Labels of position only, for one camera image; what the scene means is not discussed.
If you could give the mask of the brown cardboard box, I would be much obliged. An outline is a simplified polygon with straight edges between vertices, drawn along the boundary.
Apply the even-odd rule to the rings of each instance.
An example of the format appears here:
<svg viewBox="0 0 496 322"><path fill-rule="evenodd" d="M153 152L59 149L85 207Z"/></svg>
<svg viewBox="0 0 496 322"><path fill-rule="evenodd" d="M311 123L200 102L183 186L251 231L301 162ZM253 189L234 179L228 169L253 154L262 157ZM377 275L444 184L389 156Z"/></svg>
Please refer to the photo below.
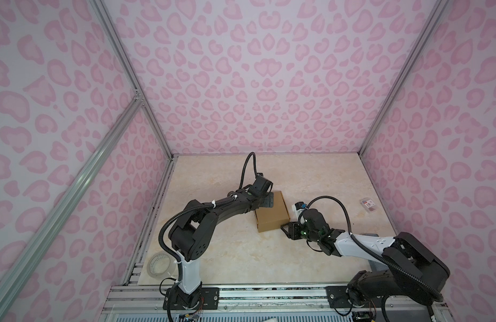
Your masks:
<svg viewBox="0 0 496 322"><path fill-rule="evenodd" d="M259 233L280 229L282 225L290 222L290 215L281 191L274 193L274 206L272 208L258 208L255 210L257 230Z"/></svg>

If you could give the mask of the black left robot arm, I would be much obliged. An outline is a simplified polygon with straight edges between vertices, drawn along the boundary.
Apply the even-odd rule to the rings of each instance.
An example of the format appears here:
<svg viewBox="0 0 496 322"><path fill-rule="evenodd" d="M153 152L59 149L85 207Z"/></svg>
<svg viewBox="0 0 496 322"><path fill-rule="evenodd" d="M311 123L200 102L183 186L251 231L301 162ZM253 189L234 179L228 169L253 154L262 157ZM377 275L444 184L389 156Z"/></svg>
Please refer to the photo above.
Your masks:
<svg viewBox="0 0 496 322"><path fill-rule="evenodd" d="M261 207L273 182L260 174L253 184L243 186L227 197L207 203L191 200L184 210L163 224L158 243L178 264L178 279L166 298L168 306L178 303L195 307L201 300L200 257L210 245L216 226L225 220Z"/></svg>

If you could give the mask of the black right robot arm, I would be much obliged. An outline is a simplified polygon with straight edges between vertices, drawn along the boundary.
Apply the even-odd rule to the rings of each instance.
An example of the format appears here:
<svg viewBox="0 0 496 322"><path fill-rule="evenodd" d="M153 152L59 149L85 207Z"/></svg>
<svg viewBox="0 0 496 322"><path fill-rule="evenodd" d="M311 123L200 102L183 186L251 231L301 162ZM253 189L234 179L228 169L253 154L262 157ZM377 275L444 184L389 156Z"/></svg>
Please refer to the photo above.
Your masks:
<svg viewBox="0 0 496 322"><path fill-rule="evenodd" d="M405 296L430 306L441 302L448 267L410 233L395 237L357 235L331 228L317 209L302 208L298 221L281 226L291 240L317 244L327 256L354 257L382 264L376 272L361 270L347 284L348 302L360 307L378 297Z"/></svg>

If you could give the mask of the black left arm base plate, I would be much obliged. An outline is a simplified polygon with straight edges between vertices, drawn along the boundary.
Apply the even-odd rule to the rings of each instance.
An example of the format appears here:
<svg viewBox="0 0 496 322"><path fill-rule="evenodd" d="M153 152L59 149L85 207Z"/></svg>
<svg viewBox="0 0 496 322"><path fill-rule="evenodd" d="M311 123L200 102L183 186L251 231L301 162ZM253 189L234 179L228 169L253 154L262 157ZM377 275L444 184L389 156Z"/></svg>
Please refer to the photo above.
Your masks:
<svg viewBox="0 0 496 322"><path fill-rule="evenodd" d="M216 310L219 305L219 288L198 287L191 294L185 293L180 287L170 289L164 299L163 308L170 310Z"/></svg>

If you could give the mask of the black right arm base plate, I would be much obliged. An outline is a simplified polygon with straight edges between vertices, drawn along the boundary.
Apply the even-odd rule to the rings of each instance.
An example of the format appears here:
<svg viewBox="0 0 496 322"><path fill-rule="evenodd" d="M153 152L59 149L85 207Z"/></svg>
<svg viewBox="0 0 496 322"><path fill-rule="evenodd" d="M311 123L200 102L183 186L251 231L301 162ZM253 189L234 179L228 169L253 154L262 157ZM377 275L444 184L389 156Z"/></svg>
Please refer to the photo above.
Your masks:
<svg viewBox="0 0 496 322"><path fill-rule="evenodd" d="M348 286L327 286L325 287L327 300L331 309L349 310L353 308L349 300Z"/></svg>

